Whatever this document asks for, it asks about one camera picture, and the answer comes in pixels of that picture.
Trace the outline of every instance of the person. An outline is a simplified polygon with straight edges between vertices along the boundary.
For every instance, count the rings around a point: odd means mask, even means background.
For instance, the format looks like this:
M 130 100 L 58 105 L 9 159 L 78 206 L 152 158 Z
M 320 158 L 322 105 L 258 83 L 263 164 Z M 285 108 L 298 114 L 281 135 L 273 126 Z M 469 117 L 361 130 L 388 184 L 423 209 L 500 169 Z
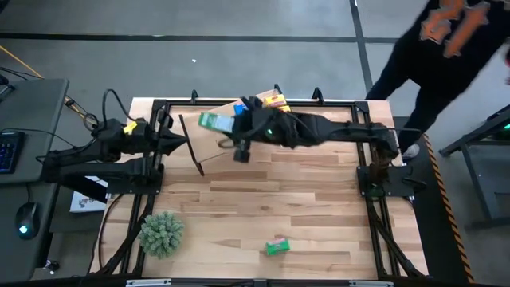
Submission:
M 420 91 L 398 142 L 403 159 L 510 36 L 510 0 L 429 0 L 398 39 L 366 100 L 386 100 L 411 79 Z

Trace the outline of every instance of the wooden tabletop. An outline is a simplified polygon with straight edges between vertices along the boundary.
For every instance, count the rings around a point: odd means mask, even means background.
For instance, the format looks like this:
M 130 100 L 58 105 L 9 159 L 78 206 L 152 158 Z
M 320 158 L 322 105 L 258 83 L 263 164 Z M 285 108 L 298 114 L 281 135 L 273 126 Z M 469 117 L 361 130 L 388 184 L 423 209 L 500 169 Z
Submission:
M 148 119 L 153 100 L 133 99 L 130 114 Z M 388 102 L 369 101 L 369 107 L 372 121 L 394 126 Z M 186 118 L 209 109 L 173 107 L 172 131 L 182 134 L 178 114 Z M 336 121 L 351 119 L 347 108 L 293 111 Z M 354 143 L 328 142 L 295 150 L 252 143 L 250 163 L 236 163 L 232 152 L 227 152 L 202 162 L 204 177 L 196 170 L 186 145 L 166 157 L 164 164 L 163 189 L 156 197 L 154 214 L 174 212 L 186 226 L 175 255 L 163 260 L 146 257 L 144 277 L 377 277 L 367 210 L 356 181 L 359 162 Z M 403 199 L 387 201 L 395 241 L 415 266 L 427 273 L 413 209 Z M 103 261 L 113 255 L 127 233 L 132 202 L 133 196 L 124 196 L 106 222 Z M 279 237 L 289 239 L 291 251 L 267 256 L 265 243 Z M 390 272 L 384 244 L 382 249 Z M 133 250 L 130 270 L 138 242 Z M 91 272 L 95 270 L 97 252 Z

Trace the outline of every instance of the black pants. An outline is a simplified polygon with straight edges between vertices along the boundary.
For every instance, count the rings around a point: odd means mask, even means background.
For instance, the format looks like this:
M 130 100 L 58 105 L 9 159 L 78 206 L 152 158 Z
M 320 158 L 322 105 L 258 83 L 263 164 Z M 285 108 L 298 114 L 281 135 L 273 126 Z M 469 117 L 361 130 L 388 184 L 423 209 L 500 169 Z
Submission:
M 395 89 L 402 86 L 409 76 L 398 66 L 393 55 L 381 73 L 381 77 L 368 92 L 366 100 L 386 100 Z M 441 113 L 458 93 L 441 92 L 440 88 L 421 87 L 416 98 L 416 105 L 404 128 L 416 128 L 421 132 L 402 131 L 398 134 L 401 152 L 405 152 L 436 121 Z

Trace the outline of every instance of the gray floor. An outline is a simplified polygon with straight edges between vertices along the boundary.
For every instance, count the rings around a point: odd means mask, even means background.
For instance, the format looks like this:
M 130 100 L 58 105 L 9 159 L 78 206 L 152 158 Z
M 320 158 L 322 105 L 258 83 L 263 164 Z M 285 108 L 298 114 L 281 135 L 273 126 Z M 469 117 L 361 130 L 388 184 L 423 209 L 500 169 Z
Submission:
M 129 33 L 214 36 L 355 37 L 348 0 L 12 0 L 0 15 L 0 31 L 23 33 Z M 357 0 L 365 37 L 398 37 L 425 0 Z M 100 113 L 106 88 L 116 89 L 129 105 L 134 96 L 242 96 L 279 83 L 286 96 L 309 97 L 320 86 L 328 98 L 363 99 L 366 94 L 358 45 L 296 42 L 114 42 L 0 40 L 0 45 L 45 77 L 67 77 L 69 95 L 90 112 Z M 392 44 L 366 44 L 371 78 L 386 64 Z M 475 128 L 507 105 L 508 68 L 501 50 L 470 89 L 439 117 L 428 134 L 436 150 Z M 23 70 L 0 53 L 0 64 Z M 407 116 L 418 86 L 408 82 L 391 97 L 396 116 Z M 108 115 L 122 119 L 110 103 Z M 88 141 L 80 119 L 64 110 L 58 133 L 74 144 Z M 441 172 L 459 226 L 481 219 L 464 160 L 440 156 Z M 51 254 L 62 263 L 57 276 L 84 274 L 100 215 L 66 214 L 69 197 L 59 199 Z M 92 222 L 77 229 L 76 220 Z M 510 228 L 461 230 L 478 282 L 510 282 Z M 70 246 L 80 240 L 80 248 Z M 34 278 L 47 277 L 37 272 Z

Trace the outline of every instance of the yellow tape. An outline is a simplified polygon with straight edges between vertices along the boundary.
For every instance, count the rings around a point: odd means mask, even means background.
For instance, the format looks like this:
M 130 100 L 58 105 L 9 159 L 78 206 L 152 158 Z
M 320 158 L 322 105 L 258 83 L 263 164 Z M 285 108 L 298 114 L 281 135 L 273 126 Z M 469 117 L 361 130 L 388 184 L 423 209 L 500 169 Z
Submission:
M 126 126 L 126 128 L 124 128 L 124 133 L 127 135 L 131 135 L 131 133 L 133 132 L 137 125 L 138 124 L 136 122 L 131 122 Z

